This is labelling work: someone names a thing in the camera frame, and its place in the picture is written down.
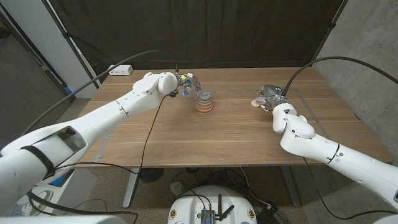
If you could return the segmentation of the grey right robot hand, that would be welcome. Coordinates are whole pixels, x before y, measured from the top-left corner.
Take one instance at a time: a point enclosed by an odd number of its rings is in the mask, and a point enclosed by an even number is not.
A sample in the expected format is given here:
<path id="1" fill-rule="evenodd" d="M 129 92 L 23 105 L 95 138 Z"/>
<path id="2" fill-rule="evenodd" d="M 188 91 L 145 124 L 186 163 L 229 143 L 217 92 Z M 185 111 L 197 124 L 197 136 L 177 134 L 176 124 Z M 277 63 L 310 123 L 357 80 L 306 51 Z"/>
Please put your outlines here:
<path id="1" fill-rule="evenodd" d="M 258 89 L 254 102 L 266 111 L 272 111 L 276 106 L 288 103 L 286 97 L 282 96 L 283 90 L 275 85 L 264 85 Z"/>

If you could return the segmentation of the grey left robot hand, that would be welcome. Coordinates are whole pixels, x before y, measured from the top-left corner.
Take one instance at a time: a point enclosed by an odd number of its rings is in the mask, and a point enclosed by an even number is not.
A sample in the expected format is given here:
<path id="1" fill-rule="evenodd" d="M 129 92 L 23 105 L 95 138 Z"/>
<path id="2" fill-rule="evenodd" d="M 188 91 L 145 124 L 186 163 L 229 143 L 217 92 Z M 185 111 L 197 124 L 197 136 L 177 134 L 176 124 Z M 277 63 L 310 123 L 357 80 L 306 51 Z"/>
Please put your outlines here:
<path id="1" fill-rule="evenodd" d="M 183 96 L 191 96 L 195 101 L 201 92 L 201 84 L 196 76 L 192 73 L 175 73 L 177 78 L 177 87 L 172 92 L 172 96 L 181 93 Z"/>

